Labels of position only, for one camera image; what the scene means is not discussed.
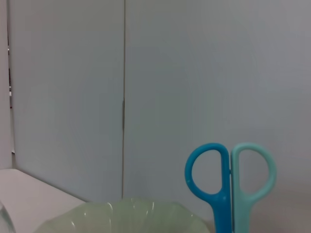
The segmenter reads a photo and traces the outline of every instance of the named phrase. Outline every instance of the cabinet door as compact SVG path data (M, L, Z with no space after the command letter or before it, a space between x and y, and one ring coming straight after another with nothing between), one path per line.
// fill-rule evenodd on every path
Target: cabinet door
M208 142L231 150L250 141L278 168L252 230L311 227L310 8L306 0L127 0L125 197L179 201L212 220L186 186L186 160ZM242 187L255 191L265 162L246 151L240 163ZM220 189L216 153L193 173L203 190Z
M123 0L11 0L17 166L84 200L121 198Z
M0 0L0 169L12 166L7 35L6 0Z

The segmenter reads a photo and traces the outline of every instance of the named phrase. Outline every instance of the gray wall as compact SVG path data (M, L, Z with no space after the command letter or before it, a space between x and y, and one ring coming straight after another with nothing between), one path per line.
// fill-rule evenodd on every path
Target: gray wall
M0 168L12 166L6 0L0 0Z
M176 200L206 220L208 204L184 181L201 144L262 144L278 180L258 203L251 232L308 232L311 195L311 2L127 0L125 197ZM220 188L216 153L194 179ZM242 187L265 181L265 162L244 152Z
M17 166L119 200L123 0L11 0L10 21Z

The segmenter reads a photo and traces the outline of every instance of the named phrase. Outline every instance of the light blue scissor handle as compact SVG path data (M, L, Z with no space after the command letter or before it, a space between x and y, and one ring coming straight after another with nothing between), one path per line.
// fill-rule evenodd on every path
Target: light blue scissor handle
M243 150L259 153L267 162L269 169L268 181L254 194L246 194L240 188L239 155ZM241 143L231 152L232 208L234 233L249 233L249 216L253 205L269 194L276 183L276 164L270 153L255 143Z

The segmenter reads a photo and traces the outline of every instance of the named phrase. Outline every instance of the translucent plastic container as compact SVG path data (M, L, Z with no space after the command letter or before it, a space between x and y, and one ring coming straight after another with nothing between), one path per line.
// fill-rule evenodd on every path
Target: translucent plastic container
M205 223L174 202L126 199L86 203L44 223L35 233L210 233Z

